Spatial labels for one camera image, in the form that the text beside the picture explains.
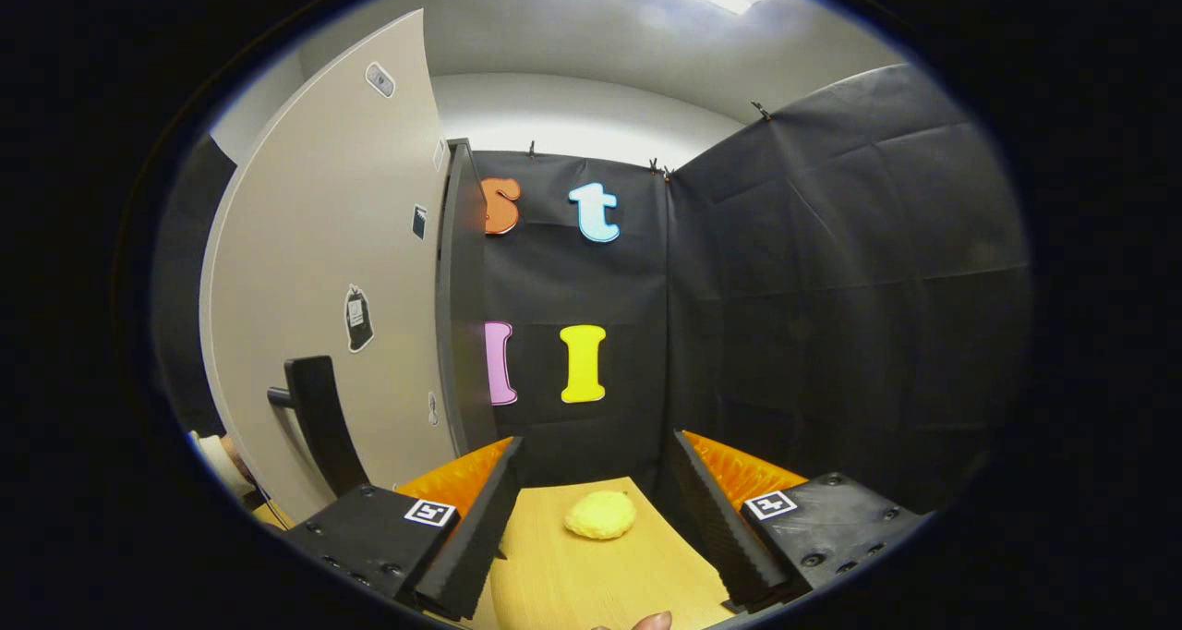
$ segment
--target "wooden board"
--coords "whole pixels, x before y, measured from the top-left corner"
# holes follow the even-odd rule
[[[582,538],[563,526],[571,505],[600,489],[626,492],[636,524],[615,540]],[[717,572],[628,478],[522,489],[489,573],[502,630],[629,630],[670,610],[674,626],[706,628],[733,615]]]

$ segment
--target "person's hand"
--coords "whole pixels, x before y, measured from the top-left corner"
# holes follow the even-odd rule
[[[637,625],[632,626],[632,630],[669,630],[673,626],[673,613],[668,611],[662,611],[661,613],[654,613],[652,616],[645,616],[642,618]],[[603,625],[592,628],[591,630],[608,630]]]

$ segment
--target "white door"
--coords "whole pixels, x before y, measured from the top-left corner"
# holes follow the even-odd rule
[[[455,456],[435,342],[441,134],[415,11],[292,95],[219,206],[201,277],[206,372],[242,460],[294,521],[336,496],[291,411],[266,397],[287,387],[288,357],[332,357],[374,483],[389,488]],[[426,222],[415,226],[418,213]],[[351,286],[368,317],[346,305]]]

